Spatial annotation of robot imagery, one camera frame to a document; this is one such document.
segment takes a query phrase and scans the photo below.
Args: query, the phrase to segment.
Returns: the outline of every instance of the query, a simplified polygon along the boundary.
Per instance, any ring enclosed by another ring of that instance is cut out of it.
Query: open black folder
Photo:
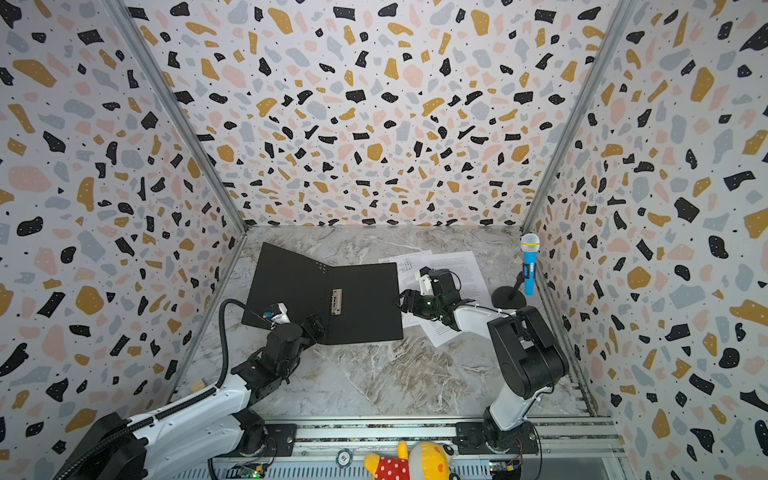
[[[317,315],[326,332],[318,343],[341,345],[401,340],[402,318],[393,301],[398,295],[394,263],[328,266],[263,243],[247,305],[261,313],[284,303],[291,322],[300,325]],[[265,328],[248,312],[243,325]]]

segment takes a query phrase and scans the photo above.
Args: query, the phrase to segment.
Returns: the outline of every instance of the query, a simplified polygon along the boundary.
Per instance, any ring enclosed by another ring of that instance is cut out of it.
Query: terrazzo wallpaper
[[[164,404],[236,231],[97,2],[0,0],[0,478]]]
[[[609,0],[129,0],[249,224],[512,225]]]
[[[766,22],[638,2],[535,225],[638,478],[768,478]]]

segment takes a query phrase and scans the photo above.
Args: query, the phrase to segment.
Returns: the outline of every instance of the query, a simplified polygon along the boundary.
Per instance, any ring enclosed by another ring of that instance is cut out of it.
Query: blue microphone
[[[534,274],[536,271],[536,253],[539,248],[539,238],[535,233],[526,233],[520,240],[523,250],[523,274],[525,275],[525,295],[533,295]]]

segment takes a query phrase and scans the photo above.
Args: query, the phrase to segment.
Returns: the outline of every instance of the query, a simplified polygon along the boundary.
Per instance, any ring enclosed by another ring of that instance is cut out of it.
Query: yellow plush toy
[[[398,458],[379,457],[375,453],[366,456],[364,465],[373,480],[459,480],[448,470],[453,447],[432,442],[417,443],[411,455],[405,442],[397,445]]]

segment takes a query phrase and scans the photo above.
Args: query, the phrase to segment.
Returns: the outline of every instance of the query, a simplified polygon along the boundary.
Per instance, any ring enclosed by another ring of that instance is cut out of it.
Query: marble tabletop
[[[332,266],[378,263],[419,250],[475,253],[492,292],[514,284],[521,269],[519,229],[514,227],[254,227],[224,287],[223,298],[248,297],[262,242],[286,248]],[[541,308],[538,292],[528,304]],[[226,313],[230,368],[266,342],[266,330],[240,323],[242,310]],[[434,347],[420,326],[403,330],[404,339],[355,345],[315,345],[277,391],[257,403],[262,416],[278,415],[481,415],[503,379],[488,340],[463,333]],[[210,385],[221,368],[217,320],[183,371],[174,399],[190,393],[198,380]],[[585,415],[581,391],[563,378],[537,403],[532,415]]]

